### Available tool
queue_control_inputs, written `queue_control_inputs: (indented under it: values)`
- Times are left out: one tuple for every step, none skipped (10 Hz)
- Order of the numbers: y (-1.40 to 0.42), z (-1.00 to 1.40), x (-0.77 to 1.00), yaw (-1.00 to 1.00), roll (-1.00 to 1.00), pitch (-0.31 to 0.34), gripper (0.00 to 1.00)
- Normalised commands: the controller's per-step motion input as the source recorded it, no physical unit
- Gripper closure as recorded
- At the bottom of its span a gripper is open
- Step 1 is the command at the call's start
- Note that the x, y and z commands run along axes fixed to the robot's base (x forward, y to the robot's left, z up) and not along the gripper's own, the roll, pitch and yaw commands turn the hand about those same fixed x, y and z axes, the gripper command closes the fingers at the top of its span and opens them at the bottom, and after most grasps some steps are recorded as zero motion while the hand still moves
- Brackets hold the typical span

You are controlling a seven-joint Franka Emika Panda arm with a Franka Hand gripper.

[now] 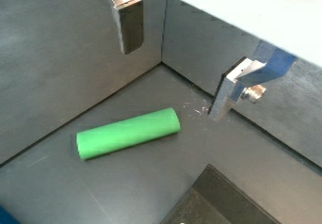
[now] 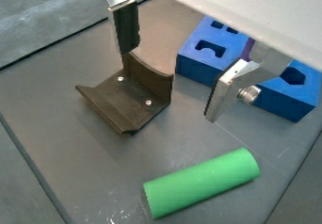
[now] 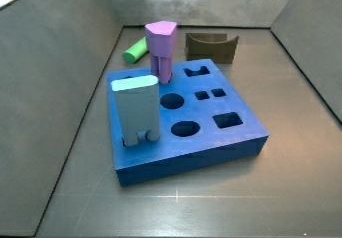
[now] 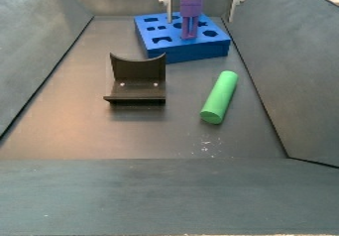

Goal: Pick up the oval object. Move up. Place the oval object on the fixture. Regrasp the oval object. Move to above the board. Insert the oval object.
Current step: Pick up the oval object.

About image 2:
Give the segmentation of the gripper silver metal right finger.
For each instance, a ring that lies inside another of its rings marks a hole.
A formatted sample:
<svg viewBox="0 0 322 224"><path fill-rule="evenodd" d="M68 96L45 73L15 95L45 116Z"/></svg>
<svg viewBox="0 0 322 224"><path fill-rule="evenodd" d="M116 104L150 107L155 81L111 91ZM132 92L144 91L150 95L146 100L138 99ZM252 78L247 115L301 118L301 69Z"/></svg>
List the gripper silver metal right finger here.
<svg viewBox="0 0 322 224"><path fill-rule="evenodd" d="M248 57L250 61L238 59L215 82L204 109L211 122L238 99L251 104L262 91L255 85L279 76L291 63L290 56L260 42L254 43Z"/></svg>

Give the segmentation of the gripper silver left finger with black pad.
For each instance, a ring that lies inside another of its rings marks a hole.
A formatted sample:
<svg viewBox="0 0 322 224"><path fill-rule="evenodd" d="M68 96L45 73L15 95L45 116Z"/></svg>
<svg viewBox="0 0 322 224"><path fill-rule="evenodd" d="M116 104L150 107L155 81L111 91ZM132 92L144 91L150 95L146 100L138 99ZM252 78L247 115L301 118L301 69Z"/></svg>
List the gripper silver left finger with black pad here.
<svg viewBox="0 0 322 224"><path fill-rule="evenodd" d="M135 0L104 0L115 26L118 49L127 54L139 46L139 9Z"/></svg>

